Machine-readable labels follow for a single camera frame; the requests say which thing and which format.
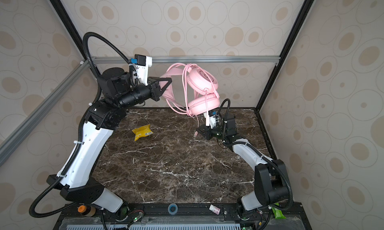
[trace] pink headphones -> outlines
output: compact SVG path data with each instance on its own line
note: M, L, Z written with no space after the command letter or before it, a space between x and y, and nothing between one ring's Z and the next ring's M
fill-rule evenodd
M206 70L199 67L197 64L183 64L175 63L172 64L167 72L161 76L161 78L169 78L175 75L182 75L184 97L185 97L185 110L183 106L176 102L172 91L172 84L165 90L163 97L170 108L180 114L186 114L190 117L197 116L203 112L207 113L205 125L209 126L209 115L208 111L220 106L219 95L216 91L218 88L218 82L215 77L207 72ZM187 83L194 90L195 99L188 103L187 99ZM163 87L166 83L160 82L160 87Z

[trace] green snack bag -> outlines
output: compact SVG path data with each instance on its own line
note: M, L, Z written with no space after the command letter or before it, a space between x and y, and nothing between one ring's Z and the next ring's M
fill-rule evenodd
M276 219L286 219L286 217L283 215L283 213L280 210L272 207L272 211Z

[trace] yellow snack bag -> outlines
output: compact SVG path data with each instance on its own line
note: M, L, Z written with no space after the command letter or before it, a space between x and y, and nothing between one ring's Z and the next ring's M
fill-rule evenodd
M132 130L132 132L134 134L136 134L135 141L137 141L137 139L139 139L140 137L146 137L146 136L149 136L149 135L151 135L153 133L149 129L149 126L150 126L150 124L142 126L142 127L139 127L139 128L135 128L135 129Z

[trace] wall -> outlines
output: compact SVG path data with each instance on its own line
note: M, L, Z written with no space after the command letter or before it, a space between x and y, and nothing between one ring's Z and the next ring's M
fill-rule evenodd
M382 229L384 0L316 0L262 108L317 229Z
M0 0L0 142L77 67L82 58L46 0ZM77 138L78 122L96 95L86 71L0 167L0 229L52 229L58 215L32 218L28 209L61 169ZM64 205L58 190L38 205Z
M62 0L81 36L94 31L127 56L279 55L303 1ZM89 47L95 56L117 56L95 38ZM153 67L149 75L165 72L164 66ZM235 96L233 106L253 107L271 67L210 64L208 70L220 81L219 93ZM166 106L164 101L152 105Z

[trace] headphone ear cup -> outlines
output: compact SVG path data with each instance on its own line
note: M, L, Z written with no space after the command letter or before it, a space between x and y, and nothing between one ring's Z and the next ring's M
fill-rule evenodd
M220 106L220 100L216 97L214 93L209 93L207 94L207 105L208 105L208 110L218 108ZM189 102L188 108L189 108L189 111L195 116L203 112L206 112L207 108L205 105L205 96L201 96Z
M208 93L214 93L218 88L218 82L215 77L208 73L204 72L199 68L193 68L187 75L187 83L193 88L196 92L201 95L205 95L205 89L208 89Z

